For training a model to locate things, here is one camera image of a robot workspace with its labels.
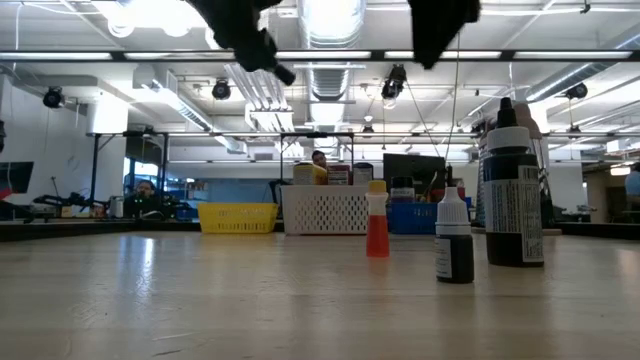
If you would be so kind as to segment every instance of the black bottle cap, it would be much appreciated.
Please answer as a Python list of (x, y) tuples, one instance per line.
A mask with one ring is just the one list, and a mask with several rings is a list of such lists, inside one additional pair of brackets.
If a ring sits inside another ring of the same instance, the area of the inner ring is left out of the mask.
[(500, 99), (500, 111), (498, 111), (498, 128), (505, 128), (510, 126), (518, 126), (518, 120), (516, 118), (516, 111), (511, 105), (511, 99), (504, 97)]

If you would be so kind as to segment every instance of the black dropper bottle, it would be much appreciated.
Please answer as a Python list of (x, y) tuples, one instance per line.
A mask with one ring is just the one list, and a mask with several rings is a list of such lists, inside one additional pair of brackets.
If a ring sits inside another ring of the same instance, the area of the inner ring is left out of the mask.
[(453, 168), (447, 167), (447, 188), (438, 204), (436, 222), (436, 278), (456, 284), (472, 283), (474, 279), (473, 237), (467, 204), (460, 199), (453, 185)]
[(511, 99), (500, 101), (498, 126), (489, 132), (484, 161), (487, 255), (493, 265), (544, 265), (538, 159), (529, 130), (518, 126)]

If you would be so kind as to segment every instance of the yellow container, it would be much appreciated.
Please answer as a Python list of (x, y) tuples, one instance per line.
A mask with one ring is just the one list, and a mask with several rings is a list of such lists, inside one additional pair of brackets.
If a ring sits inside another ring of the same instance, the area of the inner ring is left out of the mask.
[(276, 204), (198, 204), (205, 234), (266, 234), (273, 231)]

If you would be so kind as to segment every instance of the man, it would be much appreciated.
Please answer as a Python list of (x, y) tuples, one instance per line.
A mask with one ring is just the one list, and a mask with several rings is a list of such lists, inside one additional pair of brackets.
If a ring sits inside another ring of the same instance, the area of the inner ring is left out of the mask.
[(138, 218), (152, 211), (161, 211), (160, 197), (156, 195), (156, 187), (149, 180), (141, 180), (136, 192), (124, 200), (124, 216)]
[(313, 159), (313, 164), (320, 166), (323, 169), (327, 169), (327, 157), (320, 150), (316, 150), (311, 155), (311, 159)]
[(628, 209), (633, 213), (631, 217), (634, 223), (640, 222), (640, 162), (631, 166), (631, 173), (624, 182), (627, 192)]

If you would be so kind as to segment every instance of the white bottle cap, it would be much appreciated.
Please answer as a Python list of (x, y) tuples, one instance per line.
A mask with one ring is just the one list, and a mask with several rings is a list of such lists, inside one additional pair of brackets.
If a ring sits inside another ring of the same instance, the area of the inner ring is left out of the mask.
[(471, 235), (467, 203), (460, 199), (457, 187), (448, 187), (438, 203), (437, 235)]

